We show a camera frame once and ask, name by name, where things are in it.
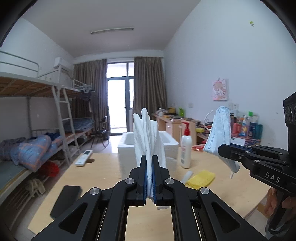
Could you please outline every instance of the human hand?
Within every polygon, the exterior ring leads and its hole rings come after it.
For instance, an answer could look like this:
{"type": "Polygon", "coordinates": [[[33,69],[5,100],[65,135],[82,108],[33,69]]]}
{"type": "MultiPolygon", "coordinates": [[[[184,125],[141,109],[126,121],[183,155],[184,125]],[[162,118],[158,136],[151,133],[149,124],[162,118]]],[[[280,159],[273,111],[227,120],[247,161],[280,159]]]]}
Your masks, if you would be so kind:
{"type": "MultiPolygon", "coordinates": [[[[278,200],[276,196],[277,190],[275,188],[271,188],[267,192],[267,202],[264,209],[266,216],[270,217],[273,215],[275,208],[278,206],[278,200]]],[[[296,197],[287,197],[283,203],[282,208],[290,209],[292,208],[292,212],[289,215],[288,220],[292,219],[296,214],[296,197]]]]}

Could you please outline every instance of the black phone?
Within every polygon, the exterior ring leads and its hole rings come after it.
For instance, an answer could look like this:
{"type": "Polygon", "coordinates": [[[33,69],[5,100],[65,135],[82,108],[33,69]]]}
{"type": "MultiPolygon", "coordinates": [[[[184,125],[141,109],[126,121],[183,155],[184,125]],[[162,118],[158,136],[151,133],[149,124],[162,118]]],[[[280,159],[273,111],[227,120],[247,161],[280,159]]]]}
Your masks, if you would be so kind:
{"type": "Polygon", "coordinates": [[[50,212],[51,218],[56,219],[71,207],[80,198],[81,191],[80,186],[64,186],[50,212]]]}

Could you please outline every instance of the blue face mask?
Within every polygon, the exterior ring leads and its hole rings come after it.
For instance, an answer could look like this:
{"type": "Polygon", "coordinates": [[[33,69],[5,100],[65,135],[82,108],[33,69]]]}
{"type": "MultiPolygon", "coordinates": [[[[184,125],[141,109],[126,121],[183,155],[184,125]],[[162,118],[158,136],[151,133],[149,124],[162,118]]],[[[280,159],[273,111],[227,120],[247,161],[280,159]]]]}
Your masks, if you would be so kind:
{"type": "Polygon", "coordinates": [[[239,164],[234,160],[221,157],[218,154],[219,146],[221,146],[222,144],[230,145],[231,132],[230,132],[229,108],[225,106],[221,106],[217,110],[212,110],[212,111],[216,111],[216,114],[214,115],[212,128],[210,130],[209,137],[205,144],[204,151],[219,157],[230,168],[231,170],[230,178],[232,178],[233,173],[236,173],[239,171],[240,169],[239,164]]]}

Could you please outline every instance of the remote control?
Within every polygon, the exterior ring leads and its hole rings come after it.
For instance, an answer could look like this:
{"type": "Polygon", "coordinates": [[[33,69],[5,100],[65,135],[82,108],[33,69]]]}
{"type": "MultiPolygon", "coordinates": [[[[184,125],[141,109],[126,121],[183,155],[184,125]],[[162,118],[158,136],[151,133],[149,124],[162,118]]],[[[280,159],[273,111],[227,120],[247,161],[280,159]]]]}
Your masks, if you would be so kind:
{"type": "Polygon", "coordinates": [[[82,167],[85,165],[86,160],[90,157],[90,155],[93,153],[93,150],[86,150],[75,162],[75,165],[77,167],[82,167]]]}

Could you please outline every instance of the air conditioner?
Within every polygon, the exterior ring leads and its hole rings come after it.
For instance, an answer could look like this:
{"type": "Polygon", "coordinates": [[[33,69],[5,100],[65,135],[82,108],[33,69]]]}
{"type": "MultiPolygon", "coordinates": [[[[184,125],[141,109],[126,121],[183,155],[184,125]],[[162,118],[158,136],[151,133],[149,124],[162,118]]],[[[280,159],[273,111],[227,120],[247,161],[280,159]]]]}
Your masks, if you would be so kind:
{"type": "Polygon", "coordinates": [[[54,60],[54,68],[58,69],[60,66],[62,67],[62,69],[67,71],[72,69],[72,65],[69,62],[67,62],[61,57],[56,57],[54,60]]]}

